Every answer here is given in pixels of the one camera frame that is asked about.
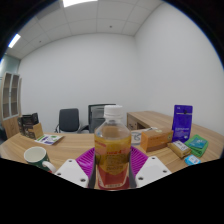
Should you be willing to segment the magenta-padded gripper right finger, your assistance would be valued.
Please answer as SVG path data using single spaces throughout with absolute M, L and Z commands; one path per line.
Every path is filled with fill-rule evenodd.
M 140 188 L 170 175 L 171 171 L 156 157 L 148 157 L 132 147 L 129 157 L 129 185 Z

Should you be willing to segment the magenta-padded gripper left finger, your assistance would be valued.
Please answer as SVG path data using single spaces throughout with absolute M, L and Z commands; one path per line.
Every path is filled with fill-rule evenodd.
M 84 188 L 93 188 L 96 182 L 95 149 L 91 148 L 76 159 L 68 159 L 56 175 Z

